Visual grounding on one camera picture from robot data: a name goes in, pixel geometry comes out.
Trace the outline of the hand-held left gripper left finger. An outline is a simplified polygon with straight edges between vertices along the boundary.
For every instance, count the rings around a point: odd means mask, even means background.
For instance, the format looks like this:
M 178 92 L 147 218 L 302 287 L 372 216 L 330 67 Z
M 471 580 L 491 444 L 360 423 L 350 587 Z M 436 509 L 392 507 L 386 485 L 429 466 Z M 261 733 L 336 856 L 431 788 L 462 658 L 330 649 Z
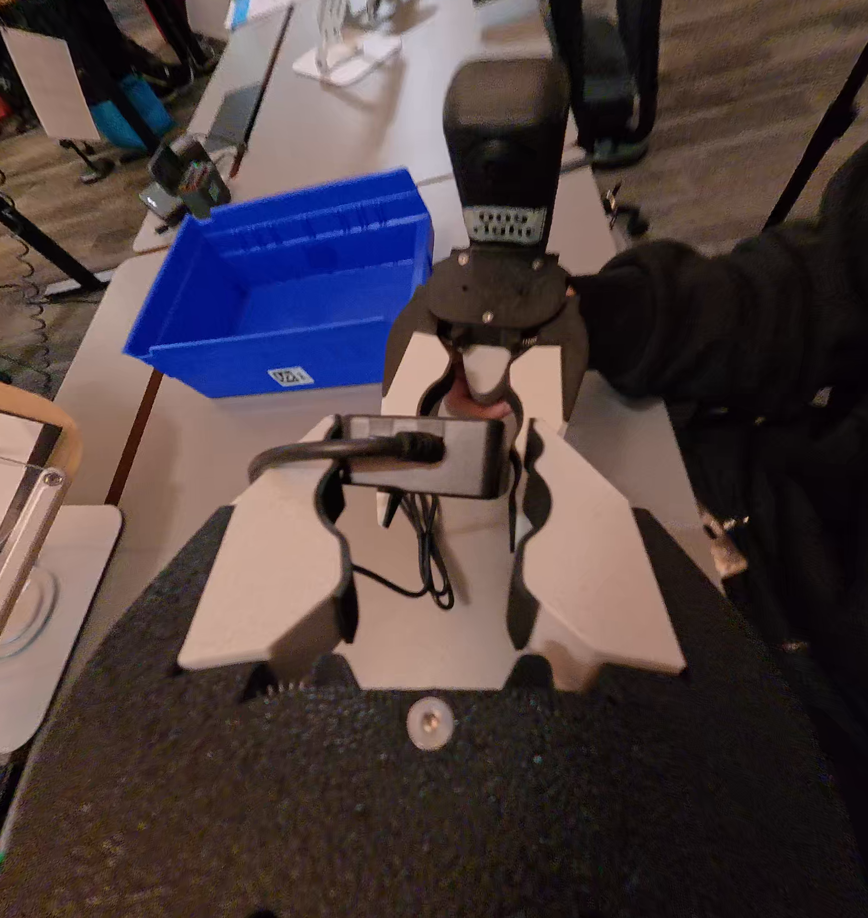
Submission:
M 177 664 L 208 670 L 265 663 L 282 684 L 307 679 L 320 657 L 351 644 L 358 592 L 347 539 L 338 421 L 258 457 L 235 500 Z

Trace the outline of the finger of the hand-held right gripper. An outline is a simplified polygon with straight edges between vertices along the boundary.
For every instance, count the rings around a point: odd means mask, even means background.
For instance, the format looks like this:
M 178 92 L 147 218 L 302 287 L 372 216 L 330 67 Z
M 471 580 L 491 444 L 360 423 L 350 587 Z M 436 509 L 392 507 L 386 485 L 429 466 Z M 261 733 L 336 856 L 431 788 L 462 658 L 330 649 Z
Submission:
M 545 421 L 564 435 L 562 357 L 560 349 L 530 349 L 509 366 L 508 382 L 522 409 L 517 435 L 527 435 L 531 419 Z
M 454 381 L 453 354 L 436 334 L 390 331 L 384 357 L 382 415 L 432 416 Z

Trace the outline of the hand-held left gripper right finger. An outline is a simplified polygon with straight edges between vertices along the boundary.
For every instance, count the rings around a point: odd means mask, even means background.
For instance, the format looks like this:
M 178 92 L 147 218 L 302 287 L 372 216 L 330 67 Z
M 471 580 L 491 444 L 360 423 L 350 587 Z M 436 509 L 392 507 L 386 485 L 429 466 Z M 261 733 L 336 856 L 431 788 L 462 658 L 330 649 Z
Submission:
M 546 421 L 531 419 L 506 625 L 554 688 L 604 667 L 678 676 L 685 658 L 629 501 Z

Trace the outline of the person's right forearm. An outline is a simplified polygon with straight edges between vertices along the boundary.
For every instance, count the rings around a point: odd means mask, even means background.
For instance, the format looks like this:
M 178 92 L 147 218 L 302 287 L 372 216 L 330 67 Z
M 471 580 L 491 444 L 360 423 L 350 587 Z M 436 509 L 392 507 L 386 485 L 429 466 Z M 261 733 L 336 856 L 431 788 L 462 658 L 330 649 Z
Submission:
M 868 410 L 868 142 L 813 220 L 717 257 L 646 243 L 573 286 L 590 364 L 625 396 L 777 417 L 829 388 Z

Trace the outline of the person's right hand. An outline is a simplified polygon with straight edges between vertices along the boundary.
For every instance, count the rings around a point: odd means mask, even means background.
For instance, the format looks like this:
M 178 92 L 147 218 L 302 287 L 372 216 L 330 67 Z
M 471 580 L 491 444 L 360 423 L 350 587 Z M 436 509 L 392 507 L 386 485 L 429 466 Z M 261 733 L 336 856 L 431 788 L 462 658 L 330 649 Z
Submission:
M 498 401 L 491 405 L 481 405 L 472 397 L 465 376 L 456 370 L 450 390 L 443 399 L 443 405 L 453 417 L 479 420 L 504 420 L 513 415 L 514 411 L 505 401 Z

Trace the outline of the black clamp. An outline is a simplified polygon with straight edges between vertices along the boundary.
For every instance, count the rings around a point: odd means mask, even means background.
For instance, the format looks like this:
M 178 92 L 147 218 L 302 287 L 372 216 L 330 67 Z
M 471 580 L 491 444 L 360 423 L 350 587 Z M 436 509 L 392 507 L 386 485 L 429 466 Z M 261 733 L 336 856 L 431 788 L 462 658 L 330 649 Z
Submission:
M 637 204 L 629 203 L 621 197 L 622 182 L 616 182 L 601 195 L 601 204 L 608 227 L 612 233 L 622 238 L 640 240 L 649 230 L 649 223 Z

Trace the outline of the blue plastic bin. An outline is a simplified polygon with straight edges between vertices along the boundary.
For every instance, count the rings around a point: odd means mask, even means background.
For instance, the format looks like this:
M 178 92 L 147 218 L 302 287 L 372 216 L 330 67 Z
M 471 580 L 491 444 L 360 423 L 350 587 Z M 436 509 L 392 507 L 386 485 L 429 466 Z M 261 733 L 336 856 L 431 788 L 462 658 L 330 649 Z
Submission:
M 187 215 L 122 352 L 211 399 L 378 384 L 434 245 L 405 168 Z

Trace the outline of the clipboard stand with paper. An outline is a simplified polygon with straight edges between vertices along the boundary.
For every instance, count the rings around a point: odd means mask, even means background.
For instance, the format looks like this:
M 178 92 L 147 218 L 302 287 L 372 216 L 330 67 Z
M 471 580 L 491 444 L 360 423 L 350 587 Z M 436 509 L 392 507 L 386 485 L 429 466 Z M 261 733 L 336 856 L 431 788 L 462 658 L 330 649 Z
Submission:
M 103 504 L 67 504 L 84 453 L 77 424 L 0 382 L 0 763 L 33 740 L 122 528 Z

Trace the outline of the person's black hoodie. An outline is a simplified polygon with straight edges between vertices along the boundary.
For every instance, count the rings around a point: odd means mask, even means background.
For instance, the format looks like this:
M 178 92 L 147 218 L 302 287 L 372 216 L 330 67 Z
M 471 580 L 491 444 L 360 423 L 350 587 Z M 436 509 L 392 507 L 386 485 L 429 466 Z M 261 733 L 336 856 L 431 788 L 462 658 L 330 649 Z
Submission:
M 748 564 L 728 595 L 807 709 L 868 884 L 868 389 L 776 418 L 672 413 L 696 497 Z

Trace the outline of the white stand base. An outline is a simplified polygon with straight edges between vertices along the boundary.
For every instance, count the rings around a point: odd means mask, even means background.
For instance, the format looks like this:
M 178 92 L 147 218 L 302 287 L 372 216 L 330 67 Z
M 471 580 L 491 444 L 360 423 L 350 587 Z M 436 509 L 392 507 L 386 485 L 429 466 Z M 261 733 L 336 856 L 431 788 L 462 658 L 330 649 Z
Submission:
M 399 56 L 403 42 L 384 32 L 398 2 L 320 1 L 317 44 L 291 65 L 294 74 L 346 88 Z

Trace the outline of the black battery pack device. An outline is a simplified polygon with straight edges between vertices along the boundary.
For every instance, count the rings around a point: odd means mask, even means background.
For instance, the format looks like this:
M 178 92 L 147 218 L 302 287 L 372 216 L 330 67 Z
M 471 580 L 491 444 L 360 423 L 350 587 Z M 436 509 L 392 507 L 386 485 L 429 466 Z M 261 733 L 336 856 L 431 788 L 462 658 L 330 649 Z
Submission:
M 233 201 L 230 188 L 204 143 L 185 134 L 175 142 L 162 142 L 148 163 L 155 184 L 175 198 L 198 220 Z

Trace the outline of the black tripod stand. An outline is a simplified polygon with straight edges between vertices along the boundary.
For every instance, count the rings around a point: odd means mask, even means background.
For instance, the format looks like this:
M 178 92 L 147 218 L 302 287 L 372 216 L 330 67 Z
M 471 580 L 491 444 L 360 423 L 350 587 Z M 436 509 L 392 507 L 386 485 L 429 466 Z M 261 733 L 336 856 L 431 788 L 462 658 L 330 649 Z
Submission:
M 816 173 L 832 145 L 843 137 L 858 115 L 857 98 L 868 78 L 868 40 L 853 64 L 837 97 L 831 102 L 811 136 L 771 213 L 762 226 L 766 231 L 783 223 Z

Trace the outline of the blue bag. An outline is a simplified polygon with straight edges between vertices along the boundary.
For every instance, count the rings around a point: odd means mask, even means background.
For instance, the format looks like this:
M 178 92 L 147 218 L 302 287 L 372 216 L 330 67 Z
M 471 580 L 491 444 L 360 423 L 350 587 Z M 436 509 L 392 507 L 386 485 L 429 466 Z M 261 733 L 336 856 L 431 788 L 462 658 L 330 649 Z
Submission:
M 99 135 L 112 146 L 151 156 L 175 127 L 152 86 L 136 74 L 119 79 L 88 76 L 88 110 Z

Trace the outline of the white sign board on stand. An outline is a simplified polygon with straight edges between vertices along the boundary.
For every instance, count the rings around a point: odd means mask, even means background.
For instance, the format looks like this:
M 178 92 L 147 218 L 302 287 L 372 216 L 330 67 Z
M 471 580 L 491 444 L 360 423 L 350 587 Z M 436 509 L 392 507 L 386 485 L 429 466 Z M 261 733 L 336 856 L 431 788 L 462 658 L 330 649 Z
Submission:
M 107 178 L 115 164 L 94 158 L 89 149 L 101 140 L 64 40 L 0 26 L 15 71 L 46 135 L 73 151 L 84 164 L 80 181 L 88 186 Z

